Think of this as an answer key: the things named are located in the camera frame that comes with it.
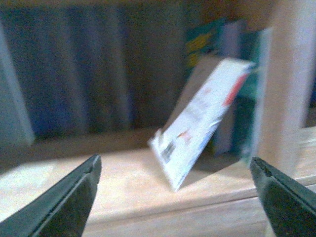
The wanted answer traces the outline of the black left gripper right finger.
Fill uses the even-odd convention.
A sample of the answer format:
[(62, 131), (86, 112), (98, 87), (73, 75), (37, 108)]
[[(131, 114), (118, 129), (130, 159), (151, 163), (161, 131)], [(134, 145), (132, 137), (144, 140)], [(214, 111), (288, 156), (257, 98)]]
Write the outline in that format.
[(277, 237), (316, 235), (316, 194), (258, 157), (250, 163), (264, 212)]

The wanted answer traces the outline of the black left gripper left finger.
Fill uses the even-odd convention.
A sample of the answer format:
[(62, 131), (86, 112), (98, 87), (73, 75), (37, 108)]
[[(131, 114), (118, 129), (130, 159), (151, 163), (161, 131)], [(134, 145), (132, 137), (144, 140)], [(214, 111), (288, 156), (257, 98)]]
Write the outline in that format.
[(93, 155), (34, 201), (0, 224), (2, 237), (80, 237), (92, 209), (102, 169)]

